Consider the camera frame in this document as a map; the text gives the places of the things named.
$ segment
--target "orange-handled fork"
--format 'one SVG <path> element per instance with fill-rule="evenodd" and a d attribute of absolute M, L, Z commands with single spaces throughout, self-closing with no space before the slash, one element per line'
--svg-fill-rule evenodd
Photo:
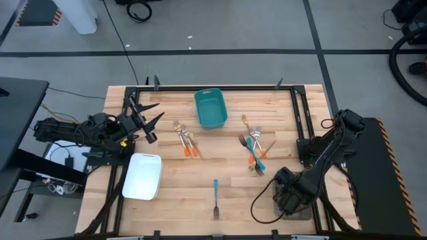
<path fill-rule="evenodd" d="M 182 133 L 184 134 L 185 138 L 188 140 L 189 146 L 191 147 L 191 151 L 193 152 L 193 156 L 197 157 L 197 150 L 195 149 L 195 147 L 191 143 L 192 140 L 191 140 L 191 138 L 189 136 L 189 131 L 188 131 L 187 127 L 183 124 L 181 126 L 181 128 L 182 128 Z"/>
<path fill-rule="evenodd" d="M 178 121 L 174 121 L 173 122 L 173 126 L 175 127 L 175 131 L 178 133 L 178 135 L 179 135 L 179 139 L 181 140 L 181 143 L 182 143 L 182 147 L 184 148 L 184 154 L 185 154 L 185 156 L 189 156 L 189 151 L 188 151 L 188 148 L 187 148 L 187 145 L 184 143 L 184 139 L 183 139 L 183 137 L 182 137 L 182 132 L 181 132 L 181 125 L 179 124 L 179 122 Z"/>

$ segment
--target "utensil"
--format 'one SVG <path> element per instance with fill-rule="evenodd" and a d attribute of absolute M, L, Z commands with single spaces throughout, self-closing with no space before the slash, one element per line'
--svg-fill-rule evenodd
<path fill-rule="evenodd" d="M 249 146 L 248 146 L 248 143 L 247 143 L 247 142 L 246 142 L 246 140 L 245 140 L 245 137 L 244 137 L 242 134 L 240 134 L 240 135 L 239 135 L 239 140 L 240 140 L 240 143 L 241 143 L 245 148 L 247 148 L 247 149 L 251 150 L 251 149 L 249 148 Z"/>
<path fill-rule="evenodd" d="M 213 187 L 215 189 L 215 207 L 213 208 L 213 218 L 220 219 L 220 208 L 218 207 L 218 180 L 213 180 Z"/>
<path fill-rule="evenodd" d="M 260 142 L 258 141 L 258 137 L 261 136 L 261 127 L 260 126 L 256 126 L 255 127 L 255 142 L 256 144 L 258 144 L 258 147 L 260 148 L 261 154 L 264 155 L 265 151 L 262 149 Z"/>
<path fill-rule="evenodd" d="M 264 164 L 262 164 L 261 161 L 259 161 L 256 158 L 254 151 L 252 151 L 252 148 L 251 148 L 251 146 L 252 146 L 252 139 L 250 137 L 248 137 L 248 145 L 249 145 L 249 148 L 251 149 L 252 155 L 254 156 L 255 171 L 256 171 L 256 173 L 258 173 L 259 176 L 263 176 L 264 173 L 262 172 L 262 170 L 264 170 L 266 168 L 266 166 L 264 166 Z"/>
<path fill-rule="evenodd" d="M 251 149 L 249 148 L 249 146 L 248 146 L 248 142 L 246 142 L 246 140 L 245 140 L 245 137 L 242 135 L 242 134 L 240 134 L 239 135 L 239 140 L 240 140 L 240 143 L 245 147 L 245 148 L 247 148 L 249 151 L 251 151 Z M 253 163 L 254 162 L 254 156 L 251 154 L 250 156 L 249 156 L 249 163 Z"/>
<path fill-rule="evenodd" d="M 264 153 L 262 154 L 262 156 L 260 158 L 263 158 L 267 154 L 268 150 L 270 150 L 273 147 L 273 145 L 276 141 L 277 141 L 277 139 L 274 139 L 274 141 L 270 144 L 270 146 L 268 146 L 268 148 L 264 151 Z"/>
<path fill-rule="evenodd" d="M 175 127 L 175 131 L 178 133 L 179 139 L 181 140 L 182 147 L 184 148 L 185 156 L 189 156 L 189 151 L 188 151 L 187 145 L 184 143 L 184 139 L 182 137 L 181 125 L 179 124 L 178 121 L 175 120 L 175 121 L 173 121 L 173 126 Z"/>
<path fill-rule="evenodd" d="M 242 114 L 242 121 L 246 125 L 246 127 L 248 128 L 248 132 L 249 132 L 249 121 L 248 121 L 248 119 L 246 119 L 245 114 Z"/>
<path fill-rule="evenodd" d="M 255 165 L 256 165 L 256 162 L 254 162 L 254 161 L 253 161 L 251 164 L 249 164 L 248 169 L 249 169 L 250 171 L 255 170 Z"/>
<path fill-rule="evenodd" d="M 189 136 L 188 129 L 187 129 L 187 127 L 184 124 L 181 126 L 181 130 L 182 130 L 182 133 L 184 134 L 184 136 L 186 137 L 186 139 L 188 140 L 189 147 L 191 147 L 191 150 L 193 151 L 193 156 L 197 157 L 197 151 L 195 150 L 195 147 L 191 143 L 192 139 Z"/>

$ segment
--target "blue-handled fork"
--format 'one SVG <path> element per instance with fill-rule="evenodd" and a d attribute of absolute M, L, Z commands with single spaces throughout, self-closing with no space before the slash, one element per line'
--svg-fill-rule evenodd
<path fill-rule="evenodd" d="M 248 141 L 249 150 L 251 151 L 251 154 L 254 156 L 254 161 L 256 162 L 255 170 L 257 169 L 257 165 L 260 167 L 261 170 L 264 170 L 266 166 L 264 166 L 264 164 L 262 164 L 262 162 L 255 156 L 254 150 L 252 149 L 252 138 L 248 137 L 247 141 Z M 262 171 L 257 171 L 257 173 L 259 175 L 264 174 L 262 173 Z"/>
<path fill-rule="evenodd" d="M 213 187 L 215 189 L 215 207 L 213 208 L 213 218 L 220 219 L 220 208 L 218 207 L 218 180 L 213 180 Z"/>

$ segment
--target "black table leg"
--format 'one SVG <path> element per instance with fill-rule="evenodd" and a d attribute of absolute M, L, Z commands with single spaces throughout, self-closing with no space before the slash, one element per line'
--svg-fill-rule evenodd
<path fill-rule="evenodd" d="M 15 216 L 16 223 L 21 223 L 24 220 L 25 214 L 28 210 L 28 206 L 33 199 L 33 194 L 31 193 L 31 188 L 34 186 L 34 183 L 31 183 L 27 192 L 25 193 L 24 200 L 22 200 L 21 206 L 19 206 L 18 212 Z"/>
<path fill-rule="evenodd" d="M 87 175 L 85 173 L 54 163 L 21 149 L 16 150 L 13 155 L 13 159 L 11 160 L 11 164 L 16 167 L 46 174 L 51 177 L 80 184 L 82 186 L 85 186 L 86 184 Z"/>

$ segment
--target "cable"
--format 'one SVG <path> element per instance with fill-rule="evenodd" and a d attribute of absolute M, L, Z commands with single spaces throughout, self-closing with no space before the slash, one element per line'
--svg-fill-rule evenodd
<path fill-rule="evenodd" d="M 73 116 L 71 116 L 71 115 L 68 115 L 68 114 L 65 114 L 65 113 L 60 113 L 60 112 L 54 112 L 54 111 L 53 111 L 52 113 L 54 113 L 54 114 L 60 114 L 60 115 L 64 115 L 64 116 L 67 116 L 67 117 L 72 118 L 76 123 L 78 123 L 78 122 L 79 122 L 75 117 L 73 117 Z"/>
<path fill-rule="evenodd" d="M 389 27 L 389 28 L 394 29 L 394 30 L 402 30 L 403 28 L 405 28 L 407 26 L 407 23 L 405 23 L 405 25 L 403 25 L 401 28 L 396 28 L 396 27 L 388 25 L 386 23 L 386 12 L 388 12 L 388 11 L 391 11 L 391 9 L 387 9 L 384 12 L 382 12 L 382 24 L 384 24 L 386 27 Z"/>
<path fill-rule="evenodd" d="M 60 146 L 60 147 L 77 147 L 77 146 L 78 146 L 77 144 L 74 144 L 74 145 L 67 145 L 67 146 L 62 146 L 61 144 L 56 143 L 56 142 L 53 142 L 52 144 L 56 144 L 56 145 L 58 145 L 58 146 Z"/>
<path fill-rule="evenodd" d="M 283 217 L 283 215 L 285 214 L 285 212 L 283 212 L 278 218 L 276 218 L 276 219 L 274 219 L 272 221 L 260 221 L 260 220 L 256 219 L 256 217 L 254 216 L 254 211 L 253 210 L 254 210 L 254 204 L 255 204 L 255 202 L 258 200 L 259 197 L 261 197 L 261 195 L 267 190 L 267 188 L 270 186 L 270 184 L 272 184 L 272 182 L 274 180 L 276 180 L 276 179 L 273 178 L 272 180 L 270 180 L 270 182 L 268 182 L 266 188 L 264 188 L 264 190 L 262 190 L 261 193 L 258 194 L 258 196 L 256 196 L 256 198 L 252 201 L 252 204 L 251 204 L 251 216 L 258 223 L 262 223 L 262 224 L 275 223 L 276 221 L 279 221 Z"/>
<path fill-rule="evenodd" d="M 126 55 L 127 61 L 129 61 L 129 65 L 130 65 L 130 66 L 131 66 L 131 68 L 132 68 L 133 75 L 135 76 L 135 80 L 136 80 L 136 85 L 138 85 L 138 86 L 139 86 L 138 77 L 137 77 L 137 75 L 136 75 L 135 69 L 133 68 L 133 65 L 132 65 L 131 59 L 129 59 L 129 55 L 127 54 L 127 51 L 126 51 L 126 48 L 125 48 L 125 44 L 124 44 L 124 43 L 123 43 L 123 41 L 121 40 L 121 37 L 120 37 L 119 31 L 118 31 L 118 30 L 117 30 L 117 28 L 115 27 L 115 24 L 114 24 L 113 18 L 112 18 L 112 17 L 111 17 L 111 15 L 109 14 L 108 7 L 107 7 L 107 4 L 105 3 L 105 0 L 102 0 L 102 2 L 104 3 L 105 10 L 107 10 L 108 17 L 109 17 L 109 19 L 110 19 L 111 23 L 113 24 L 114 30 L 115 30 L 115 32 L 117 33 L 117 36 L 119 37 L 119 40 L 120 40 L 121 46 L 123 47 L 123 50 L 125 51 L 125 55 Z"/>
<path fill-rule="evenodd" d="M 64 91 L 64 90 L 54 89 L 54 88 L 52 88 L 52 87 L 48 87 L 48 89 L 50 89 L 50 90 L 54 90 L 54 91 L 59 91 L 59 92 L 62 92 L 62 93 L 68 93 L 68 94 L 76 95 L 76 96 L 79 96 L 79 97 L 86 97 L 86 98 L 92 98 L 92 99 L 103 99 L 103 100 L 105 100 L 105 98 L 104 98 L 104 97 L 92 97 L 92 96 L 86 96 L 86 95 L 82 95 L 82 94 L 78 94 L 78 93 L 72 93 L 72 92 L 69 92 L 69 91 Z"/>
<path fill-rule="evenodd" d="M 344 170 L 344 168 L 339 163 L 335 164 L 335 166 L 338 168 L 338 170 L 340 170 L 342 172 L 342 174 L 344 174 L 347 177 L 348 181 L 352 185 L 354 199 L 356 200 L 356 203 L 354 204 L 354 211 L 357 212 L 358 211 L 358 207 L 359 207 L 359 194 L 358 194 L 358 190 L 357 190 L 356 186 L 354 185 L 352 179 L 348 175 L 348 172 L 346 170 Z"/>
<path fill-rule="evenodd" d="M 131 11 L 131 6 L 134 4 L 142 4 L 144 7 L 148 9 L 148 16 L 146 18 L 142 18 L 138 16 L 138 14 Z M 151 18 L 151 15 L 153 14 L 153 11 L 151 10 L 151 7 L 146 3 L 144 0 L 132 0 L 130 3 L 126 6 L 127 15 L 132 19 L 132 21 L 136 23 L 144 23 L 148 21 L 148 19 Z"/>
<path fill-rule="evenodd" d="M 90 174 L 92 174 L 96 169 L 98 169 L 100 166 L 96 166 L 94 167 L 90 172 L 87 173 L 87 176 L 89 176 Z"/>
<path fill-rule="evenodd" d="M 390 70 L 394 76 L 394 78 L 396 79 L 396 81 L 399 83 L 399 85 L 401 86 L 401 88 L 403 88 L 403 90 L 405 90 L 405 92 L 407 94 L 409 94 L 409 96 L 411 96 L 413 99 L 415 99 L 417 102 L 423 104 L 424 106 L 427 106 L 427 98 L 425 98 L 425 96 L 419 94 L 405 79 L 405 77 L 403 76 L 403 74 L 400 72 L 399 70 L 399 66 L 397 63 L 397 54 L 399 52 L 399 49 L 403 46 L 403 44 L 405 44 L 405 42 L 407 42 L 409 39 L 417 36 L 418 34 L 421 33 L 427 33 L 427 26 L 425 27 L 421 27 L 415 31 L 411 31 L 409 34 L 403 36 L 403 38 L 401 38 L 392 48 L 392 51 L 389 55 L 388 58 L 388 64 L 390 66 Z"/>
<path fill-rule="evenodd" d="M 69 150 L 68 150 L 68 148 L 67 148 L 67 147 L 58 147 L 58 148 L 56 148 L 55 150 L 53 150 L 53 151 L 52 151 L 51 155 L 49 156 L 49 160 L 50 160 L 50 161 L 52 161 L 52 155 L 53 155 L 53 153 L 54 153 L 54 152 L 56 152 L 56 150 L 58 150 L 58 149 L 62 149 L 62 148 L 64 148 L 65 150 L 67 150 L 67 152 L 68 152 L 68 157 L 71 157 L 71 154 L 70 154 L 70 152 L 69 152 Z"/>
<path fill-rule="evenodd" d="M 331 122 L 332 122 L 332 125 L 331 125 L 331 126 L 329 126 L 329 127 L 325 127 L 325 126 L 323 125 L 323 123 L 324 123 L 324 122 L 326 122 L 326 121 L 331 121 Z M 322 126 L 324 129 L 332 128 L 332 127 L 334 126 L 334 120 L 333 120 L 333 119 L 323 119 L 323 120 L 320 122 L 320 126 Z"/>
<path fill-rule="evenodd" d="M 16 190 L 16 191 L 13 191 L 13 192 L 11 192 L 11 193 L 7 193 L 7 194 L 4 194 L 4 195 L 0 196 L 0 199 L 2 199 L 2 198 L 4 198 L 4 197 L 6 197 L 6 196 L 8 196 L 8 195 L 12 195 L 12 194 L 14 194 L 14 193 L 17 193 L 17 192 L 19 192 L 19 191 L 28 190 L 28 189 L 32 189 L 32 188 L 35 188 L 35 187 L 46 187 L 46 186 L 47 186 L 47 185 L 37 185 L 37 186 L 32 186 L 32 187 L 27 187 L 27 188 L 24 188 L 24 189 Z"/>
<path fill-rule="evenodd" d="M 54 117 L 56 117 L 56 118 L 58 118 L 58 119 L 60 119 L 62 121 L 69 121 L 69 122 L 72 122 L 72 123 L 79 123 L 79 121 L 77 121 L 74 117 L 72 117 L 70 115 L 67 115 L 67 114 L 64 114 L 64 113 L 58 113 L 58 114 L 61 114 L 61 115 L 69 116 L 69 117 L 71 117 L 74 120 L 67 119 L 67 118 L 60 117 L 60 116 L 56 115 L 56 112 L 52 112 L 46 105 L 44 105 L 42 103 L 40 104 L 40 106 L 42 108 L 44 108 L 46 111 L 48 111 L 52 116 L 54 116 Z"/>

